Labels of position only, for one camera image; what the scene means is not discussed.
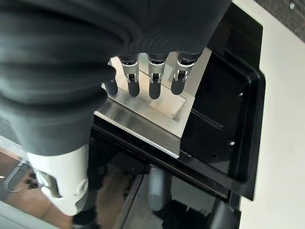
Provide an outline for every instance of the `floor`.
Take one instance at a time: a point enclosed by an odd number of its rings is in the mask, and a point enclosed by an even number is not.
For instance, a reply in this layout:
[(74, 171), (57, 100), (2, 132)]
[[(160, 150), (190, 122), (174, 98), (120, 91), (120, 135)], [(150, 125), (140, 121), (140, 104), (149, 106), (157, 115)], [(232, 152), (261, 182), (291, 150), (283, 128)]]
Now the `floor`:
[(305, 0), (255, 0), (305, 42)]
[[(6, 174), (5, 171), (12, 170), (16, 163), (15, 159), (0, 153), (0, 172)], [(19, 180), (14, 190), (21, 187), (24, 189), (17, 193), (9, 193), (3, 196), (2, 201), (22, 210), (34, 217), (42, 219), (58, 228), (71, 229), (72, 217), (62, 214), (40, 191), (40, 189), (27, 189), (24, 180), (29, 178), (28, 171)], [(98, 223), (102, 225), (103, 229), (111, 229), (122, 210), (125, 202), (123, 193), (130, 183), (131, 177), (123, 172), (110, 168), (104, 180), (104, 186), (99, 191), (97, 197), (97, 212)]]
[[(123, 229), (162, 229), (163, 221), (146, 204), (148, 175), (145, 175)], [(215, 198), (173, 177), (172, 198), (203, 214), (211, 212)]]

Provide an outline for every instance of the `screw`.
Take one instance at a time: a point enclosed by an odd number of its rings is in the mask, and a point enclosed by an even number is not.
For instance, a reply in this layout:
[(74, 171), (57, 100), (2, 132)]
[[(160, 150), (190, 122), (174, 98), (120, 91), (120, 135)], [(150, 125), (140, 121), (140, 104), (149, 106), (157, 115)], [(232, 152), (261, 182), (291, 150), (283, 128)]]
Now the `screw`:
[(295, 8), (295, 4), (293, 2), (290, 3), (290, 9), (294, 9)]
[(228, 140), (225, 146), (226, 146), (227, 150), (233, 151), (234, 146), (235, 146), (235, 141), (234, 140)]
[(238, 95), (237, 95), (237, 99), (241, 99), (243, 97), (244, 93), (243, 92), (240, 92)]
[(235, 141), (231, 141), (227, 144), (227, 146), (234, 146), (235, 145)]

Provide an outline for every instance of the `stainless steel plate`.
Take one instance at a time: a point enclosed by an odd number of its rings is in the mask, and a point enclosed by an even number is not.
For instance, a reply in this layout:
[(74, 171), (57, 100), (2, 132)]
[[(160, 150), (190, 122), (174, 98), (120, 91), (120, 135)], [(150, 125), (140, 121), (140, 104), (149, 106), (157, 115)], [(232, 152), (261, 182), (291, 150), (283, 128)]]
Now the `stainless steel plate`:
[(170, 53), (164, 70), (161, 95), (157, 100), (149, 96), (146, 54), (142, 53), (139, 57), (140, 93), (137, 97), (129, 95), (120, 60), (117, 57), (112, 58), (111, 65), (117, 71), (118, 93), (114, 96), (108, 95), (107, 102), (95, 112), (95, 115), (178, 158), (180, 138), (210, 55), (211, 51), (205, 49), (193, 67), (185, 83), (184, 91), (180, 95), (174, 95), (171, 92), (171, 83), (176, 53)]

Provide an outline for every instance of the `wooden floor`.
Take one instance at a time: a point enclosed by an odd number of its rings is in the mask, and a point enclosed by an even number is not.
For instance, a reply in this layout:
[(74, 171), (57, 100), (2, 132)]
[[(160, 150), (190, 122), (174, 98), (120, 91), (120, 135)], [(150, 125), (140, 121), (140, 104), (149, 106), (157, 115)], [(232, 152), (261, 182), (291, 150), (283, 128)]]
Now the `wooden floor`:
[[(17, 193), (11, 193), (4, 202), (18, 208), (32, 216), (42, 219), (61, 229), (71, 229), (72, 217), (62, 214), (39, 189), (28, 190), (23, 181), (17, 187), (24, 189)], [(131, 178), (121, 171), (110, 168), (104, 180), (104, 186), (98, 193), (97, 211), (98, 222), (103, 229), (111, 229), (122, 210), (124, 204), (123, 193)]]

